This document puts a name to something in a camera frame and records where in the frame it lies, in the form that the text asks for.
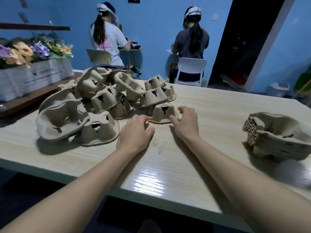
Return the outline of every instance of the flower box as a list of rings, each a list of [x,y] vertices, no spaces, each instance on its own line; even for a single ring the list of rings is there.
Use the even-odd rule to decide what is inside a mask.
[[[69,59],[50,59],[0,70],[0,100],[9,101],[74,75]]]

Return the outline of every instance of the wall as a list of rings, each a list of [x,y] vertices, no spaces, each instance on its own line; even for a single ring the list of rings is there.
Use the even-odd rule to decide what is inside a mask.
[[[23,23],[18,12],[22,11],[26,14],[30,24],[50,24],[52,21],[54,25],[57,23],[57,16],[53,15],[50,11],[51,0],[27,0],[28,8],[22,8],[19,0],[1,0],[0,5],[0,22],[1,23]],[[0,38],[8,40],[22,37],[32,37],[30,30],[4,30],[0,29]]]
[[[143,46],[141,53],[137,51],[142,79],[157,74],[167,76],[168,65],[174,57],[166,50],[182,30],[186,9],[200,6],[200,25],[210,35],[209,47],[204,52],[207,59],[204,78],[209,79],[232,0],[141,0],[140,4],[129,4],[127,0],[53,0],[52,13],[58,17],[58,23],[71,28],[71,32],[64,34],[64,37],[68,44],[74,46],[72,65],[75,69],[83,70],[90,65],[86,53],[86,48],[91,48],[89,26],[97,16],[96,5],[103,1],[115,7],[124,35]],[[219,16],[217,21],[212,21],[214,14]],[[125,56],[122,59],[127,65]]]
[[[290,94],[301,73],[311,64],[310,0],[295,0],[265,62],[252,92],[266,92],[273,82],[288,83]]]

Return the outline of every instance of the woman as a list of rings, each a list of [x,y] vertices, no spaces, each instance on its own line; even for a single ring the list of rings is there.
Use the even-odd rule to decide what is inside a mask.
[[[132,39],[126,40],[121,30],[115,25],[118,18],[115,8],[109,2],[97,6],[98,16],[91,24],[92,42],[96,50],[105,50],[111,54],[112,65],[124,66],[118,45],[126,51],[131,50]]]
[[[170,116],[174,132],[198,158],[254,232],[310,232],[311,201],[208,144],[199,135],[195,110],[186,106],[178,109],[183,115],[180,120]],[[130,118],[121,129],[113,153],[28,209],[0,233],[82,232],[122,170],[134,156],[147,148],[155,132],[151,126],[145,130],[148,119],[146,115]]]
[[[210,37],[207,31],[200,27],[201,8],[197,6],[189,7],[184,16],[183,31],[177,34],[175,43],[172,44],[172,53],[185,58],[203,59],[204,49],[208,47]],[[178,67],[169,73],[169,82],[174,83],[177,77]],[[188,74],[181,72],[179,80],[185,82],[195,82],[200,80],[200,74]]]

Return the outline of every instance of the hair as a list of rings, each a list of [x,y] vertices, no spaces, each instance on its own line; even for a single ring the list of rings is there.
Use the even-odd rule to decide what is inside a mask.
[[[109,2],[105,1],[103,4],[112,10],[113,13],[116,13],[115,8]],[[91,24],[91,26],[94,24],[93,38],[98,45],[104,44],[105,42],[105,23],[102,18],[110,15],[109,11],[100,11],[100,13],[102,15],[97,15],[95,22]]]
[[[189,7],[186,10],[185,15],[189,11],[189,9],[192,7],[193,6]],[[202,39],[203,31],[199,25],[200,20],[201,20],[201,15],[187,15],[184,19],[184,23],[185,21],[187,21],[187,23],[194,23],[194,25],[189,29],[189,34],[190,34],[190,39],[191,39],[190,46],[189,46],[189,52],[192,54],[194,54],[201,48],[200,40]]]

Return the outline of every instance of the hand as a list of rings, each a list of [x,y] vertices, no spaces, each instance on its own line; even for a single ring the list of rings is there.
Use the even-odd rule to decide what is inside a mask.
[[[199,125],[197,123],[197,114],[192,108],[187,106],[178,107],[179,112],[183,115],[181,120],[170,115],[169,118],[174,125],[175,132],[184,142],[187,142],[190,138],[196,138],[199,136]]]
[[[145,130],[148,120],[148,116],[137,114],[129,119],[121,129],[117,149],[125,149],[135,155],[144,150],[155,132],[155,128],[150,126]]]

